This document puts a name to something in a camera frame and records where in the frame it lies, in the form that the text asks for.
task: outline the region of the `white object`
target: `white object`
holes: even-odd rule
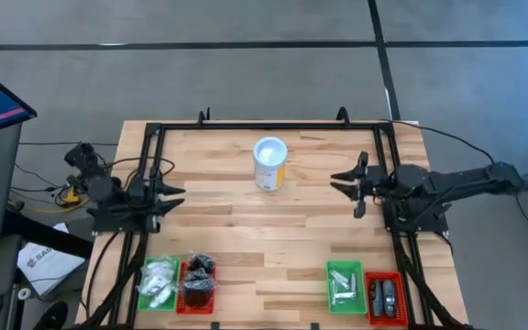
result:
[[[144,285],[140,286],[139,292],[143,295],[155,295],[171,282],[172,280],[164,275],[155,274],[148,278]]]
[[[54,229],[69,232],[64,223],[55,225]],[[17,267],[40,296],[52,291],[83,263],[83,258],[34,243],[27,243],[17,256]]]
[[[17,298],[19,300],[26,300],[26,299],[29,299],[29,297],[32,296],[32,290],[30,290],[29,288],[22,288],[18,293],[17,293]]]
[[[265,191],[275,191],[284,183],[289,150],[277,137],[264,137],[254,146],[256,185]]]
[[[150,308],[157,308],[158,306],[162,305],[164,302],[169,300],[172,294],[172,286],[167,285],[162,289],[162,291],[155,295],[154,298],[152,298],[152,301],[150,302],[149,307]]]
[[[356,298],[356,293],[355,292],[336,293],[335,297],[337,299],[353,299],[353,298]]]
[[[171,258],[159,258],[142,268],[142,281],[137,290],[143,295],[156,295],[174,279],[174,267]]]
[[[329,275],[334,278],[341,286],[344,287],[344,289],[349,290],[349,284],[347,283],[347,279],[344,275],[338,273],[337,271],[331,269],[329,270]]]

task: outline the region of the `concrete floor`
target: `concrete floor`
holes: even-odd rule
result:
[[[386,40],[528,39],[528,1],[379,0]],[[373,39],[366,1],[0,0],[0,44]],[[389,49],[401,117],[467,138],[528,172],[528,48]],[[38,111],[24,141],[116,142],[128,119],[389,116],[375,49],[0,51],[0,81]],[[486,164],[424,133],[435,170]],[[21,147],[17,163],[62,182],[69,147]],[[99,148],[114,157],[115,148]],[[14,185],[41,187],[18,172]],[[522,197],[528,213],[528,193]],[[86,233],[82,214],[43,216]],[[514,198],[479,196],[449,216],[470,323],[528,329],[528,223]],[[79,287],[75,277],[74,283]],[[78,292],[63,298],[76,309]],[[29,302],[30,329],[45,303]]]

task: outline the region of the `wooden table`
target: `wooden table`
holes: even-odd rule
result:
[[[116,160],[139,157],[146,123],[124,123]],[[428,167],[420,131],[395,127],[401,162]],[[289,148],[286,182],[276,192],[261,191],[253,180],[252,148],[265,136],[279,137]],[[374,137],[367,130],[169,131],[163,155],[176,169],[166,181],[186,189],[186,202],[161,219],[160,233],[149,236],[147,256],[187,258],[190,251],[214,256],[219,284],[215,312],[138,312],[135,328],[209,328],[212,321],[222,328],[309,328],[310,323],[325,329],[370,327],[366,315],[330,314],[325,284],[325,263],[331,259],[357,259],[365,270],[396,270],[378,206],[368,200],[366,215],[354,219],[354,205],[329,186],[329,175],[351,170],[361,150],[368,152],[370,165],[378,163]],[[385,151],[389,157],[388,144]],[[137,165],[120,163],[113,174],[125,179]],[[168,167],[162,164],[161,169]],[[91,266],[109,237],[95,239]],[[435,235],[420,234],[418,239],[428,284],[455,318],[467,322],[449,247]],[[101,262],[92,311],[115,283],[122,242],[120,235]],[[122,323],[129,293],[126,288]],[[414,285],[412,295],[421,323]],[[77,322],[84,319],[81,308]]]

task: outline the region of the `plastic bag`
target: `plastic bag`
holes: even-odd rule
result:
[[[137,286],[140,294],[156,296],[162,293],[164,295],[166,292],[163,289],[167,286],[174,285],[176,288],[176,283],[172,283],[176,271],[176,260],[173,258],[168,256],[156,258],[141,270],[142,280]]]
[[[215,292],[215,261],[209,256],[193,253],[188,265],[181,285],[184,302],[190,307],[203,307]]]

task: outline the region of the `black metal frame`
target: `black metal frame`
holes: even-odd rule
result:
[[[142,150],[140,153],[140,162],[138,164],[138,171],[140,175],[144,175],[144,171],[147,166],[147,161],[149,158],[150,150],[150,141],[156,137],[157,143],[156,143],[156,149],[154,151],[154,160],[153,164],[151,166],[151,173],[149,174],[150,177],[153,175],[158,175],[159,165],[160,165],[160,157],[162,156],[162,150],[164,146],[164,139],[166,138],[166,132],[169,130],[196,130],[196,129],[207,129],[207,130],[217,130],[217,129],[336,129],[336,130],[370,130],[373,132],[375,143],[376,143],[376,151],[378,154],[378,161],[379,166],[384,175],[388,174],[388,168],[387,168],[387,161],[386,161],[386,154],[384,151],[384,145],[382,138],[386,137],[388,140],[388,147],[390,149],[390,154],[392,156],[392,166],[396,168],[401,164],[397,144],[396,144],[396,137],[394,132],[394,127],[391,122],[351,122],[349,120],[349,115],[347,113],[347,110],[345,108],[340,108],[339,112],[337,113],[337,118],[334,123],[331,122],[320,122],[320,123],[274,123],[274,122],[267,122],[267,121],[251,121],[251,122],[238,122],[238,123],[217,123],[216,121],[209,121],[210,120],[210,111],[207,110],[207,113],[205,114],[203,111],[199,113],[199,118],[196,123],[169,123],[169,124],[162,124],[162,123],[148,123],[146,124],[146,129],[144,132],[144,141],[142,144]],[[150,190],[152,192],[156,189],[156,182],[150,181]],[[415,315],[413,310],[413,300],[411,298],[411,292],[409,287],[409,282],[407,278],[407,273],[405,271],[404,267],[404,258],[406,258],[405,252],[401,248],[396,247],[402,247],[402,238],[408,237],[408,247],[411,252],[411,259],[412,264],[414,266],[414,269],[419,274],[420,279],[424,283],[424,273],[423,273],[423,266],[421,262],[421,256],[419,252],[419,246],[416,239],[416,233],[412,232],[397,232],[396,230],[392,230],[394,228],[392,226],[392,222],[394,219],[396,219],[396,210],[394,209],[393,205],[391,203],[384,203],[382,205],[382,211],[384,214],[384,225],[385,228],[390,232],[391,239],[393,242],[393,246],[395,246],[394,254],[397,262],[397,269],[398,272],[401,273],[402,279],[403,279],[403,289],[404,289],[404,296],[406,300],[407,305],[407,314],[409,316],[409,323],[410,325],[415,325]],[[134,234],[133,233],[126,233],[125,239],[124,239],[124,245],[122,246],[122,253],[120,257],[119,262],[119,270],[117,274],[117,278],[120,279],[124,274],[124,269],[127,266],[127,263],[130,259],[130,251],[131,251],[131,244],[133,241]],[[148,244],[148,238],[149,234],[141,234],[139,236],[139,244],[142,245],[144,251],[146,251],[146,246]],[[138,291],[135,289],[136,285],[140,281],[140,272],[137,271],[134,276],[134,285],[132,286],[132,290],[130,293],[130,299],[129,299],[129,305],[127,307],[127,319],[125,326],[131,326],[133,328],[134,323],[136,321],[136,313],[137,313],[137,303],[138,300]],[[121,296],[118,297],[118,299],[115,300],[112,309],[109,314],[109,325],[117,325],[117,319],[118,319],[118,313],[119,313],[119,305],[121,303]],[[433,325],[434,320],[432,316],[432,309],[430,307],[430,304],[425,299],[424,296],[420,295],[421,299],[421,307],[423,312],[423,319],[424,323],[426,325]]]

